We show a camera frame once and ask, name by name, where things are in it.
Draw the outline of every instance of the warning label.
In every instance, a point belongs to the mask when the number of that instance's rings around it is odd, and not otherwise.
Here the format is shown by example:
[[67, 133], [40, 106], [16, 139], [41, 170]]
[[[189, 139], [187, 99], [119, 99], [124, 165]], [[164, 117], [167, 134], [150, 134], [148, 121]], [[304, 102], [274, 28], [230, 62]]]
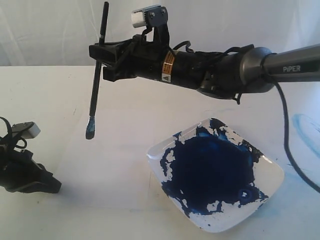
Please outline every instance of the warning label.
[[172, 73], [172, 68], [174, 66], [174, 62], [175, 62], [175, 56], [170, 51], [168, 51], [163, 61], [163, 67], [162, 67], [161, 80], [163, 82], [171, 83], [171, 73]]

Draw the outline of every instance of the robotic arm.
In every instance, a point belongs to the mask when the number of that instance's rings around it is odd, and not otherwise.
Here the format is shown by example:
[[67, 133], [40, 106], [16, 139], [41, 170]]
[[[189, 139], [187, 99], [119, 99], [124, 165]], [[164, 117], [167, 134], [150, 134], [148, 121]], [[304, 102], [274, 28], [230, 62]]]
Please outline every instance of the robotic arm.
[[[242, 94], [265, 93], [273, 86], [279, 91], [284, 113], [284, 149], [299, 176], [320, 193], [320, 187], [299, 168], [289, 149], [289, 117], [281, 82], [315, 82], [320, 78], [320, 44], [284, 53], [273, 53], [253, 44], [232, 47], [225, 52], [194, 51], [189, 41], [170, 47], [168, 11], [154, 5], [131, 14], [134, 28], [145, 27], [142, 34], [121, 42], [105, 43], [109, 3], [103, 7], [99, 43], [89, 46], [96, 60], [86, 139], [95, 135], [100, 72], [103, 79], [142, 77], [198, 92], [217, 99], [233, 99], [240, 104]], [[146, 35], [153, 30], [153, 41]], [[185, 51], [178, 51], [185, 46]]]

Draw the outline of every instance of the square glass dish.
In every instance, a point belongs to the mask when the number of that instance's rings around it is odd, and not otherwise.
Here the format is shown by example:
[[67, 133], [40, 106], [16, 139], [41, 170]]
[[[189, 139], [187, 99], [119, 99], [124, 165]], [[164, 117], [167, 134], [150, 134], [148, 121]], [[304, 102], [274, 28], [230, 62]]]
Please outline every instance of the square glass dish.
[[249, 217], [284, 180], [276, 163], [215, 118], [153, 146], [147, 157], [168, 197], [211, 233]]

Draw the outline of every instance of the blue stain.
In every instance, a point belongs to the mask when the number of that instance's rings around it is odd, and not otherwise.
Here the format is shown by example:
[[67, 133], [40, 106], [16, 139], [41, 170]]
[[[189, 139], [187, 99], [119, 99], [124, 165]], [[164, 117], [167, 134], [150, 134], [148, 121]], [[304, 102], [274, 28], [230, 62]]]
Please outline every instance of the blue stain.
[[303, 130], [303, 125], [309, 125], [320, 134], [320, 125], [304, 114], [295, 114], [292, 117], [292, 122], [301, 140], [318, 158], [320, 158], [320, 144], [313, 141], [310, 134]]
[[[240, 145], [230, 142], [226, 131], [220, 129], [222, 126], [225, 125], [213, 118], [210, 127], [217, 134], [212, 135], [200, 126], [196, 128], [196, 136], [184, 144], [178, 140], [181, 133], [177, 133], [175, 147], [166, 149], [160, 160], [165, 176], [168, 166], [172, 169], [172, 179], [162, 182], [162, 189], [180, 202], [188, 217], [190, 213], [222, 213], [222, 202], [232, 205], [239, 202], [241, 208], [268, 198], [254, 184], [253, 165], [262, 153], [246, 141]], [[171, 151], [175, 160], [169, 162], [167, 156]], [[217, 201], [216, 210], [209, 211], [208, 204]]]

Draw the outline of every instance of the white wall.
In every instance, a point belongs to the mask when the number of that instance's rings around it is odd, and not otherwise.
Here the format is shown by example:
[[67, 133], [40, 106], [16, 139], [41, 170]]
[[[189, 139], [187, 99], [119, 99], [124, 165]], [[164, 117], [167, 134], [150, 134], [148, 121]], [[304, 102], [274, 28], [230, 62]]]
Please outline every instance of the white wall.
[[[0, 66], [93, 65], [103, 0], [0, 0]], [[282, 52], [320, 43], [319, 0], [110, 0], [108, 41], [131, 38], [131, 11], [161, 3], [171, 45], [223, 51], [255, 44]]]

